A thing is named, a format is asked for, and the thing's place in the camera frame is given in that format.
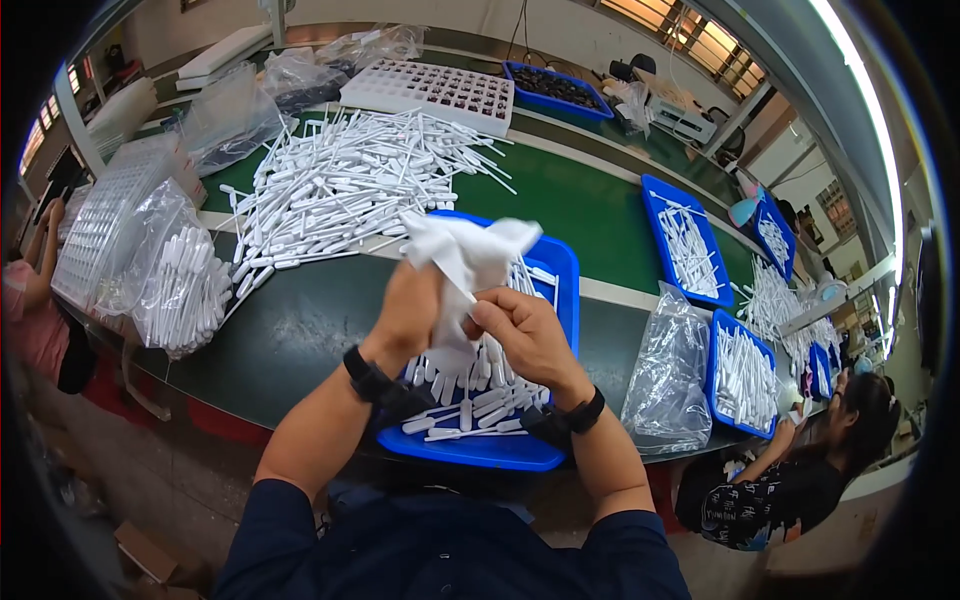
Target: fluorescent light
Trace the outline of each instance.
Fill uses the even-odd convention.
[[[894,265],[894,278],[897,285],[900,285],[900,278],[903,275],[903,206],[900,200],[900,183],[897,177],[897,163],[894,160],[894,146],[890,141],[890,132],[887,131],[886,121],[883,119],[883,110],[880,108],[880,101],[876,96],[873,84],[870,82],[870,76],[867,74],[866,67],[863,66],[863,60],[853,45],[850,34],[844,29],[843,23],[836,12],[830,6],[828,0],[809,0],[810,6],[820,15],[827,26],[833,41],[843,54],[844,63],[853,73],[853,79],[857,87],[860,88],[860,94],[867,105],[867,112],[870,114],[870,120],[873,122],[876,132],[876,141],[880,145],[880,153],[883,156],[883,167],[887,172],[887,185],[890,187],[890,201],[893,204],[894,211],[894,255],[896,264]]]
[[[891,327],[894,326],[894,304],[897,299],[897,287],[894,285],[890,286],[890,305],[887,306],[887,324]]]

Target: person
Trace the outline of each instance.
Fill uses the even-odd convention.
[[[400,372],[430,342],[443,276],[402,261],[361,356]],[[464,329],[489,332],[514,371],[569,410],[595,394],[545,300],[507,288],[476,294]],[[609,408],[571,434],[595,502],[582,549],[552,549],[526,523],[458,493],[385,497],[318,539],[311,503],[344,466],[371,416],[343,365],[280,422],[264,450],[214,598],[688,598],[642,461]]]
[[[800,219],[797,218],[797,211],[793,209],[790,202],[777,198],[777,209],[783,220],[786,221],[790,230],[797,238],[797,256],[804,265],[808,275],[813,278],[814,283],[819,283],[824,279],[824,274],[828,272],[827,260],[820,254],[820,248],[813,238],[800,227]]]
[[[734,550],[795,540],[827,518],[844,489],[881,458],[900,421],[900,403],[877,374],[837,377],[820,440],[791,447],[799,427],[777,423],[760,456],[727,481],[715,458],[687,467],[675,513],[687,529]]]
[[[51,202],[40,216],[27,253],[4,266],[3,308],[10,328],[7,337],[20,359],[62,392],[79,394],[96,370],[97,355],[84,327],[57,306],[50,289],[57,268],[57,226],[63,212],[63,200]]]

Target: pink shirt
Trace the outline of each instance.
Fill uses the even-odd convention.
[[[36,271],[25,260],[15,260],[3,269],[3,308],[10,328],[6,338],[21,360],[57,383],[70,329],[53,299],[24,312],[23,292],[32,276],[37,276]]]

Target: pile of pipettes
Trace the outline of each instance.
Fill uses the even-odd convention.
[[[274,272],[358,253],[376,234],[406,237],[400,215],[452,209],[458,173],[484,174],[516,194],[511,176],[471,146],[499,140],[420,112],[340,108],[332,119],[306,120],[304,136],[282,134],[253,175],[253,193],[222,185],[233,210],[237,302]]]
[[[689,206],[668,200],[657,192],[650,195],[666,202],[667,207],[657,214],[660,228],[670,250],[673,273],[680,287],[687,292],[708,298],[718,298],[717,290],[725,284],[718,283],[715,266],[711,259],[716,252],[708,252],[707,244],[693,220],[693,215],[705,216]]]
[[[206,229],[184,227],[164,242],[148,279],[149,300],[138,309],[144,346],[177,359],[209,342],[232,296],[229,267],[213,255]]]
[[[534,289],[535,279],[553,287],[553,299],[545,298]],[[512,262],[507,286],[524,294],[552,300],[556,310],[560,278],[539,267],[529,267],[522,258]],[[503,348],[487,333],[480,338],[476,360],[463,372],[439,372],[425,356],[419,356],[410,361],[404,376],[415,385],[432,382],[430,391],[441,404],[411,417],[401,427],[403,433],[411,435],[425,431],[425,442],[467,436],[526,435],[519,418],[509,417],[515,411],[522,413],[531,406],[540,408],[550,396],[547,388],[514,373]],[[463,399],[453,403],[457,388],[462,391]],[[448,420],[454,420],[451,426],[438,426]]]
[[[780,344],[790,356],[791,373],[804,372],[810,360],[810,346],[817,342],[824,348],[839,346],[836,331],[829,319],[823,318],[787,336],[780,335],[780,325],[802,315],[806,307],[791,290],[773,265],[754,256],[754,285],[732,285],[746,300],[740,302],[737,319],[745,319],[747,326],[759,338]]]
[[[717,328],[716,411],[736,425],[766,432],[777,415],[777,377],[769,357],[737,328]]]
[[[763,243],[767,245],[774,260],[780,265],[780,270],[786,272],[786,261],[790,257],[790,248],[786,245],[786,240],[783,239],[783,231],[780,230],[780,226],[770,218],[769,213],[764,213],[756,227],[760,237],[763,238]]]

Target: black wristband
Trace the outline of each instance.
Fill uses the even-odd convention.
[[[603,398],[603,394],[593,386],[593,399],[590,402],[581,402],[572,411],[564,413],[564,420],[573,433],[587,433],[596,424],[606,405],[607,401]]]
[[[347,368],[353,390],[361,400],[370,404],[379,404],[395,385],[394,380],[381,371],[376,363],[364,360],[357,346],[344,354],[344,367]]]

